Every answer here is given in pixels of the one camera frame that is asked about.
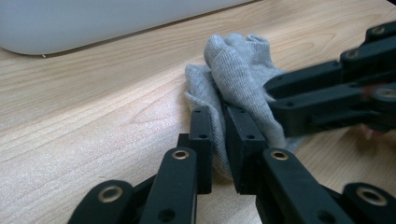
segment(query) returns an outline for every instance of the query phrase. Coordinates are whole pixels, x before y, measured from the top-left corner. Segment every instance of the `gray knit fabric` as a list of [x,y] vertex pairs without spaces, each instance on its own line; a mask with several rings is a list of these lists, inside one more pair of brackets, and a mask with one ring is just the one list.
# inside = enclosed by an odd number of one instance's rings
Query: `gray knit fabric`
[[[262,87],[272,77],[283,73],[274,67],[267,40],[232,34],[225,38],[213,35],[205,47],[207,65],[187,65],[189,90],[186,97],[191,110],[206,105],[215,142],[214,168],[231,178],[225,149],[225,124],[217,91],[230,104],[245,109],[255,120],[270,147],[285,147],[282,126],[274,119],[267,102],[274,99]],[[292,141],[293,148],[300,140]]]

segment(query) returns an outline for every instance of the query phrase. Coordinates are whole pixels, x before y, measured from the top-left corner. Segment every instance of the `metal joint screw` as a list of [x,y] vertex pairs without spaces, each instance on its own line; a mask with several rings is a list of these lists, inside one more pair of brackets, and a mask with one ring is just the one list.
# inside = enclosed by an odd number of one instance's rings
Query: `metal joint screw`
[[384,34],[384,32],[385,32],[385,27],[383,26],[377,26],[372,30],[373,35],[382,35]]
[[396,90],[394,89],[378,89],[376,94],[386,98],[396,98]]
[[279,161],[286,161],[289,158],[288,154],[281,151],[272,151],[271,156]]
[[112,203],[122,195],[122,188],[112,185],[102,189],[98,195],[98,200],[102,203]]
[[346,57],[348,59],[354,59],[354,58],[358,57],[358,55],[359,55],[359,51],[357,49],[352,49],[352,50],[346,52]]
[[178,150],[172,153],[172,157],[177,159],[177,160],[186,160],[190,156],[190,153],[185,150]]
[[388,204],[388,200],[374,189],[368,189],[360,187],[356,190],[356,193],[367,203],[376,206],[385,206]]

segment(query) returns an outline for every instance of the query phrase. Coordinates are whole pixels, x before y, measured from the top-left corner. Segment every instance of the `wooden table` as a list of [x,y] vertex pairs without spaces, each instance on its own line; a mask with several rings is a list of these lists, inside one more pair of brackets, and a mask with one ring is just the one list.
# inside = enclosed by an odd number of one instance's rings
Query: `wooden table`
[[[204,63],[213,34],[256,34],[277,67],[294,70],[357,47],[369,27],[396,20],[385,0],[264,0],[47,59],[0,49],[0,222],[65,223],[89,189],[154,175],[189,131],[184,68]],[[341,191],[363,181],[396,196],[396,133],[359,128],[305,139],[297,156]],[[254,197],[215,175],[198,196],[198,223],[260,223]]]

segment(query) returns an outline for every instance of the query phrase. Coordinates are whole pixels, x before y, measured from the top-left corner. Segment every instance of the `table surface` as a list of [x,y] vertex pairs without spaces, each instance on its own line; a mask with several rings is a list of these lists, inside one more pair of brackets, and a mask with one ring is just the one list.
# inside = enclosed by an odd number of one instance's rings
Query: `table surface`
[[[337,59],[369,27],[396,20],[385,0],[265,0],[87,48],[23,56],[0,49],[0,220],[65,223],[95,185],[154,175],[189,132],[184,68],[204,63],[213,34],[256,34],[277,67]],[[319,183],[367,182],[396,196],[396,133],[365,140],[359,127],[305,138],[297,157]],[[260,223],[254,197],[215,175],[198,196],[198,223]]]

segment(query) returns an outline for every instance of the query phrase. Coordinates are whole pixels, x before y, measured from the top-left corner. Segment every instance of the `cloth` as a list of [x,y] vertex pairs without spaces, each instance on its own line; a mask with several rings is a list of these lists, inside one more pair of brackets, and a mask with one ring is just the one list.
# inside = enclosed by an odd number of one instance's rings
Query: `cloth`
[[[232,178],[225,149],[225,122],[217,92],[228,104],[250,114],[269,147],[285,148],[287,140],[282,126],[267,103],[274,99],[262,87],[284,71],[272,63],[269,42],[256,35],[248,35],[246,39],[239,34],[225,38],[213,35],[206,44],[204,56],[207,65],[187,65],[189,89],[185,94],[191,110],[208,106],[215,147],[214,168],[221,175]],[[291,142],[288,145],[296,148],[301,140]]]

